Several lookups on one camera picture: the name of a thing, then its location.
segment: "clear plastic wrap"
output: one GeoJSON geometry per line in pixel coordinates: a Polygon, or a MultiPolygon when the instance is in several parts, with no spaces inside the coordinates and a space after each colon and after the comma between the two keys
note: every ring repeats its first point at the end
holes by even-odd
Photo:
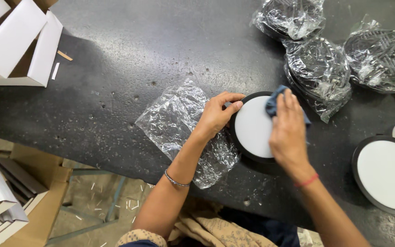
{"type": "Polygon", "coordinates": [[[350,68],[341,49],[322,37],[283,41],[284,71],[295,91],[328,123],[351,98],[350,68]]]}
{"type": "Polygon", "coordinates": [[[395,93],[395,30],[381,29],[365,16],[345,42],[344,53],[352,81],[379,93],[395,93]]]}
{"type": "MultiPolygon", "coordinates": [[[[168,87],[136,120],[140,127],[167,157],[173,160],[198,123],[209,100],[201,88],[187,79],[168,87]]],[[[221,130],[206,145],[197,164],[193,182],[209,188],[239,161],[237,149],[221,130]]]]}
{"type": "Polygon", "coordinates": [[[252,24],[276,40],[315,37],[325,26],[324,0],[266,0],[252,24]]]}

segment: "beige fabric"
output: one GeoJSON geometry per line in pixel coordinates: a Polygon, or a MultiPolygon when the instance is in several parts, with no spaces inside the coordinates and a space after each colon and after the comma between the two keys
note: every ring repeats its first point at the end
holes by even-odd
{"type": "Polygon", "coordinates": [[[174,242],[184,236],[205,246],[277,247],[269,239],[223,220],[211,211],[181,213],[168,240],[174,242]]]}
{"type": "MultiPolygon", "coordinates": [[[[221,208],[201,199],[187,198],[168,241],[175,245],[190,237],[208,247],[277,247],[269,239],[220,218],[217,211],[221,208]]],[[[116,246],[142,239],[167,246],[161,236],[141,229],[126,233],[116,246]]]]}

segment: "sleeve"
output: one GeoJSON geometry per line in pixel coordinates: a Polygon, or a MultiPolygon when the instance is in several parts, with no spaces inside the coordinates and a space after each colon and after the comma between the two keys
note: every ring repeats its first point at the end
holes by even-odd
{"type": "Polygon", "coordinates": [[[143,229],[135,229],[123,235],[116,247],[167,247],[165,239],[143,229]]]}

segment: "black round frame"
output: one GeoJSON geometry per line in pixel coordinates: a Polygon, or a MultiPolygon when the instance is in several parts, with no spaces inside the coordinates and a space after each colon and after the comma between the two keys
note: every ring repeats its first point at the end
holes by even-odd
{"type": "MultiPolygon", "coordinates": [[[[255,92],[252,93],[248,96],[246,96],[245,98],[243,98],[241,101],[243,102],[243,104],[245,104],[246,102],[250,101],[253,98],[257,98],[260,96],[271,96],[272,92],[269,91],[260,91],[260,92],[255,92]]],[[[235,146],[237,147],[237,149],[246,157],[248,157],[249,159],[259,162],[259,163],[263,163],[263,164],[274,164],[275,163],[275,159],[274,158],[263,158],[263,157],[259,157],[257,155],[251,154],[251,152],[249,152],[248,150],[246,150],[242,144],[239,142],[239,139],[237,138],[236,135],[236,131],[235,131],[235,122],[236,122],[236,117],[237,117],[237,113],[234,113],[231,116],[230,119],[230,134],[231,137],[233,139],[233,142],[235,144],[235,146]]]]}
{"type": "Polygon", "coordinates": [[[356,147],[354,153],[353,153],[353,157],[352,157],[352,169],[353,169],[353,175],[355,177],[356,183],[358,184],[360,190],[362,191],[362,194],[365,195],[365,197],[372,203],[374,204],[377,208],[395,215],[395,209],[387,207],[383,204],[381,204],[380,202],[378,202],[376,199],[374,199],[369,193],[368,191],[365,189],[365,187],[362,184],[362,181],[359,177],[359,171],[358,171],[358,158],[359,158],[359,154],[361,153],[362,149],[368,145],[369,143],[375,142],[375,141],[390,141],[390,142],[394,142],[395,143],[395,138],[391,137],[391,136],[386,136],[386,135],[376,135],[376,136],[372,136],[369,137],[367,139],[364,139],[363,141],[361,141],[358,146],[356,147]]]}

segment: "paper scrap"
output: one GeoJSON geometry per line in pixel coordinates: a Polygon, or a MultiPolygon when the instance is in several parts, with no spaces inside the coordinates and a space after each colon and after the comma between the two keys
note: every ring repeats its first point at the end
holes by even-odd
{"type": "Polygon", "coordinates": [[[52,80],[55,80],[55,79],[56,79],[56,74],[58,73],[59,64],[60,64],[59,62],[56,63],[56,67],[54,68],[53,75],[52,75],[52,77],[51,77],[52,80]]]}
{"type": "Polygon", "coordinates": [[[67,54],[65,54],[65,53],[63,53],[63,52],[61,52],[61,51],[58,51],[58,54],[61,55],[61,56],[64,57],[64,58],[66,58],[66,59],[72,61],[72,58],[70,58],[67,54]]]}

